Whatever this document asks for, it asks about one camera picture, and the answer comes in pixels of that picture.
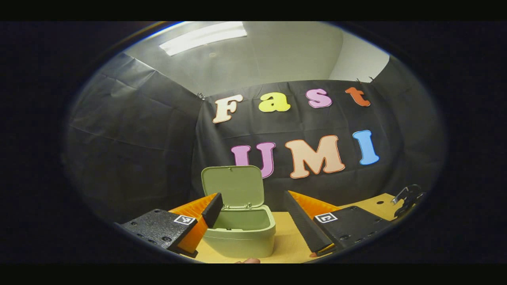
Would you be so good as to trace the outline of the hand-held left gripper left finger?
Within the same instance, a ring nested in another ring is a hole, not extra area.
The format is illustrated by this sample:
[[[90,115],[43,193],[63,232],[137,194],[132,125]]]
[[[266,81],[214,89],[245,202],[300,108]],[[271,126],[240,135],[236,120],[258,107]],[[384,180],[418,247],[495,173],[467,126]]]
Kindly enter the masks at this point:
[[[114,227],[156,251],[195,258],[222,208],[221,193],[214,193],[169,211],[153,209],[127,222],[115,222]]]

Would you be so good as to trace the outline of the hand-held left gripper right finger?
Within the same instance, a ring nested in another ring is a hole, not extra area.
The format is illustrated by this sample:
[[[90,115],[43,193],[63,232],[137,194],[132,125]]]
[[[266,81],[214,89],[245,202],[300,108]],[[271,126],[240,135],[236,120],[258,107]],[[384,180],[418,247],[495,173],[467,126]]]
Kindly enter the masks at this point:
[[[284,204],[312,253],[322,256],[358,247],[393,223],[357,205],[337,207],[293,191]]]

